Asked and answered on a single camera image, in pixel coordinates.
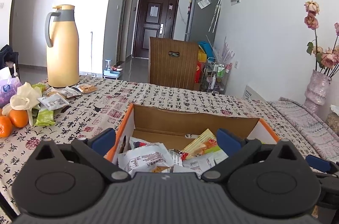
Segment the yellow striped biscuit pack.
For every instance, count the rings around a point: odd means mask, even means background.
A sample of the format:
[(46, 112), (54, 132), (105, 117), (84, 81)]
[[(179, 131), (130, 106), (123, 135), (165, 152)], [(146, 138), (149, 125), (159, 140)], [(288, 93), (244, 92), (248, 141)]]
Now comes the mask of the yellow striped biscuit pack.
[(205, 130), (197, 138), (187, 145), (182, 152), (186, 154), (186, 159), (214, 153), (221, 150), (217, 144), (216, 136), (210, 129)]

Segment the white snack packet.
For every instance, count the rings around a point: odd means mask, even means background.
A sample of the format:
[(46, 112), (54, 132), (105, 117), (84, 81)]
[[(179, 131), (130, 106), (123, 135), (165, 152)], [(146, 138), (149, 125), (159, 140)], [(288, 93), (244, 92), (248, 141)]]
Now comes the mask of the white snack packet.
[(170, 168), (174, 165), (171, 158), (165, 159), (158, 152), (146, 153), (131, 149), (118, 155), (118, 167), (134, 176), (136, 172), (152, 172), (157, 167)]
[(215, 166), (214, 156), (208, 153), (183, 161), (183, 166), (194, 171), (200, 179), (202, 174)]

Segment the white front snack packet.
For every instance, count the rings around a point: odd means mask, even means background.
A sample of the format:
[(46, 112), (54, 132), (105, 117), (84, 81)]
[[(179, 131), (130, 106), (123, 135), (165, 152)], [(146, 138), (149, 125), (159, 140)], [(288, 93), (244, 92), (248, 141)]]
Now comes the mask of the white front snack packet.
[(214, 156), (208, 153), (183, 161), (183, 166), (194, 171), (200, 179), (202, 174), (215, 166)]

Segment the red white snack bag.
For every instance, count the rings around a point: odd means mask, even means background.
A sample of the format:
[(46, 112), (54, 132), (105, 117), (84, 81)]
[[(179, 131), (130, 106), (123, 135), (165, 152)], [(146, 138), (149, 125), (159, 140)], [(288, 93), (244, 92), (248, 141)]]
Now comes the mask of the red white snack bag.
[(147, 152), (148, 153), (158, 152), (165, 159), (171, 158), (171, 160), (175, 164), (179, 165), (189, 158), (189, 154), (187, 152), (183, 152), (177, 149), (167, 149), (163, 143), (159, 142), (151, 143), (139, 138), (130, 137), (129, 145), (131, 149), (137, 149), (139, 152), (143, 152), (144, 154), (146, 154)]

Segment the patterned fabric runner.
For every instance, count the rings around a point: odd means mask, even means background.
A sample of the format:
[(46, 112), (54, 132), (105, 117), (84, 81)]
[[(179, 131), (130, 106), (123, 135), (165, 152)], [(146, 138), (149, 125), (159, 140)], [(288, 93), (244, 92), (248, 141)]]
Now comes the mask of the patterned fabric runner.
[(338, 135), (306, 106), (287, 99), (268, 102), (294, 128), (289, 138), (302, 156), (338, 162)]

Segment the red cardboard pumpkin box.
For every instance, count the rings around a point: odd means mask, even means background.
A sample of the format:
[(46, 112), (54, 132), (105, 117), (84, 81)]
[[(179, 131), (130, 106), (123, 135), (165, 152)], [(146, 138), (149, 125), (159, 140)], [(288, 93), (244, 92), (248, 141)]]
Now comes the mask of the red cardboard pumpkin box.
[[(237, 118), (220, 115), (163, 110), (131, 104), (116, 133), (115, 145), (107, 154), (107, 160), (118, 165), (118, 155), (131, 150), (129, 138), (163, 143), (167, 149), (183, 150), (205, 130), (216, 136), (219, 129), (226, 129), (241, 139), (258, 139), (263, 144), (276, 144), (278, 136), (260, 118)], [(212, 153), (215, 164), (229, 156), (221, 149)], [(182, 164), (170, 168), (157, 167), (153, 173), (194, 172)]]

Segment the small green snack packet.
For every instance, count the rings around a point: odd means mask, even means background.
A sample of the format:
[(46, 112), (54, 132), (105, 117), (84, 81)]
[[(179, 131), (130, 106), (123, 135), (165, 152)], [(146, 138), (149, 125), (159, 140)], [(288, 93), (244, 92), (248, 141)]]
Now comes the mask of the small green snack packet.
[(47, 127), (55, 124), (53, 111), (48, 110), (44, 105), (40, 106), (34, 125)]

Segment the pink textured vase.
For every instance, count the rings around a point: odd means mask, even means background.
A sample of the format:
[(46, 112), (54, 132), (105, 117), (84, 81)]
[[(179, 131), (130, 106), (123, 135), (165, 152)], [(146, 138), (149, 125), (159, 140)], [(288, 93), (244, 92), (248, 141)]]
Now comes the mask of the pink textured vase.
[(316, 70), (312, 71), (310, 82), (304, 92), (306, 99), (303, 104), (312, 113), (318, 114), (320, 108), (325, 104), (331, 81), (332, 79), (327, 75)]

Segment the orange mandarin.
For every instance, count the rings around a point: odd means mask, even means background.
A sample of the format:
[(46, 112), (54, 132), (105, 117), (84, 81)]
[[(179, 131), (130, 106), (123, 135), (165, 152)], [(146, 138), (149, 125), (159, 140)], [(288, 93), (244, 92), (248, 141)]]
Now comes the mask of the orange mandarin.
[(11, 123), (17, 128), (23, 128), (29, 122), (29, 118), (28, 118), (28, 114), (26, 110), (12, 109), (9, 112), (9, 119), (11, 120)]
[(5, 115), (0, 116), (0, 137), (8, 137), (13, 130), (13, 125), (9, 117)]

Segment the cream fabric flower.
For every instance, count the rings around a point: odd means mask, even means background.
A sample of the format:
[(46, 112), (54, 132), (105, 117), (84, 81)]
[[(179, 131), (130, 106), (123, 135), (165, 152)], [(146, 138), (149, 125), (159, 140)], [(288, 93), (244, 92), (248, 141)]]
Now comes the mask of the cream fabric flower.
[(2, 108), (2, 114), (9, 116), (11, 110), (23, 110), (28, 114), (29, 125), (33, 125), (32, 109), (40, 102), (38, 98), (42, 97), (42, 91), (39, 87), (32, 87), (30, 83), (25, 82), (18, 87), (17, 94), (10, 98), (8, 104)]

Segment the yellow thermos jug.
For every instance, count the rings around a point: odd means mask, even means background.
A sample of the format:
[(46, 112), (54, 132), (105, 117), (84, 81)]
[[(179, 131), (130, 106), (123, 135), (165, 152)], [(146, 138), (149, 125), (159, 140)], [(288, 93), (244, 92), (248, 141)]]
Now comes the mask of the yellow thermos jug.
[(79, 78), (79, 35), (75, 7), (54, 7), (45, 20), (48, 84), (54, 88), (73, 86)]

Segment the brown woven chair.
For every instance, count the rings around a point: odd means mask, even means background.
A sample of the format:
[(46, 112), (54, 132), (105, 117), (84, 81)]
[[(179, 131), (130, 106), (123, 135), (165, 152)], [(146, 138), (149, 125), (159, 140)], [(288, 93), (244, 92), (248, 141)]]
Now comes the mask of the brown woven chair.
[(196, 43), (151, 37), (148, 82), (159, 86), (193, 90), (198, 51)]

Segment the dried pink rose bouquet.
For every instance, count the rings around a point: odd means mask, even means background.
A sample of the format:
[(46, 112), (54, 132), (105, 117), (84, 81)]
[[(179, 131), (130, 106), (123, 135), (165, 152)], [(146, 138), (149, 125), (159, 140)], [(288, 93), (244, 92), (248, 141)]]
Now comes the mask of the dried pink rose bouquet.
[(325, 40), (325, 35), (319, 33), (320, 6), (313, 0), (304, 3), (306, 16), (304, 24), (313, 31), (313, 39), (308, 42), (306, 52), (315, 57), (315, 71), (332, 79), (338, 73), (338, 22), (333, 25), (334, 40)]

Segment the purple tissue pack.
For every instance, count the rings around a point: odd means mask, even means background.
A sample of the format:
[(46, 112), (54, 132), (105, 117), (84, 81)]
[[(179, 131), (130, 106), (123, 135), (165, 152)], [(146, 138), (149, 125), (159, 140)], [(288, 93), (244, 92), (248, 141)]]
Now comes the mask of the purple tissue pack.
[(0, 79), (0, 106), (4, 107), (9, 103), (10, 98), (17, 94), (17, 88), (21, 86), (19, 77), (13, 77), (9, 67), (1, 69)]

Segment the dark brown entrance door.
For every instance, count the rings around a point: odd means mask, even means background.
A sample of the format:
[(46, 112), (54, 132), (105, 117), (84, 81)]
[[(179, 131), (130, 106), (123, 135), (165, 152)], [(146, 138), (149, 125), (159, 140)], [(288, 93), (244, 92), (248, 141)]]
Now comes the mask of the dark brown entrance door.
[(132, 56), (149, 58), (150, 38), (171, 39), (179, 0), (139, 0)]

